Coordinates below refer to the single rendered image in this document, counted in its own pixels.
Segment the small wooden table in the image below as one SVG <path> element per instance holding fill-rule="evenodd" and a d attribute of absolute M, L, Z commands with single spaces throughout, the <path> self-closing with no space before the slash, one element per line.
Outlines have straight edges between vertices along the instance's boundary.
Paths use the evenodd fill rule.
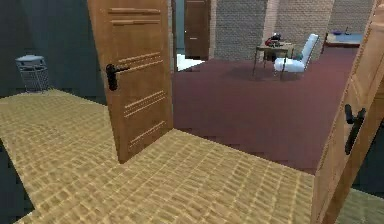
<path fill-rule="evenodd" d="M 256 63 L 258 61 L 261 61 L 263 67 L 266 67 L 267 62 L 274 62 L 275 58 L 280 54 L 284 55 L 284 61 L 286 62 L 289 58 L 292 57 L 294 47 L 294 44 L 286 42 L 282 42 L 281 46 L 279 47 L 270 47 L 265 44 L 257 46 L 254 53 L 253 69 L 256 69 Z"/>

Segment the light brown wooden door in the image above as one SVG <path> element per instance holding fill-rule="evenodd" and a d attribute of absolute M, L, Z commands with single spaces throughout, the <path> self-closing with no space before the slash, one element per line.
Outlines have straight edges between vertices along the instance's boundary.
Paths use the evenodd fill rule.
<path fill-rule="evenodd" d="M 374 0 L 317 166 L 310 224 L 335 224 L 383 120 L 384 0 Z"/>
<path fill-rule="evenodd" d="M 87 0 L 118 161 L 173 129 L 167 0 Z M 117 73 L 108 87 L 106 65 Z"/>

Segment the bed with blue cover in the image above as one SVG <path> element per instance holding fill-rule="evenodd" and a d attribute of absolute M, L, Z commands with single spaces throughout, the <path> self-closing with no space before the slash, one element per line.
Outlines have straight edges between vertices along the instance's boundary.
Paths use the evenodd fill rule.
<path fill-rule="evenodd" d="M 331 32 L 328 32 L 325 35 L 321 52 L 324 52 L 326 47 L 358 48 L 362 39 L 363 35 L 359 33 L 333 35 Z"/>

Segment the dark brown wooden door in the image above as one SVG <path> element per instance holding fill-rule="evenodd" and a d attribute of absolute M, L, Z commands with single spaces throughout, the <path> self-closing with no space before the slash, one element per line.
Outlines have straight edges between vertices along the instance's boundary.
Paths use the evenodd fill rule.
<path fill-rule="evenodd" d="M 187 59 L 208 59 L 209 19 L 210 0 L 184 1 L 184 44 Z"/>

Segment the red and black object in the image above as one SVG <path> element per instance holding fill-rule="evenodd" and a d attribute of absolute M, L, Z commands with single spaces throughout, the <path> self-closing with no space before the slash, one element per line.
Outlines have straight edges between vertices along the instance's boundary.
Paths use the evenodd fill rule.
<path fill-rule="evenodd" d="M 274 33 L 269 37 L 264 44 L 268 47 L 279 47 L 280 46 L 281 35 L 279 33 Z"/>

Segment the white chair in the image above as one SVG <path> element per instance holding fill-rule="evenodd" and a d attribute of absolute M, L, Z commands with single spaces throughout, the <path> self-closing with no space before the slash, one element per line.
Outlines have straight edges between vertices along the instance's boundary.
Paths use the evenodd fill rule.
<path fill-rule="evenodd" d="M 301 51 L 302 57 L 300 59 L 287 57 L 276 58 L 273 65 L 274 74 L 280 73 L 280 75 L 283 75 L 285 72 L 294 74 L 304 72 L 307 69 L 312 53 L 318 41 L 319 36 L 317 34 L 310 34 Z"/>

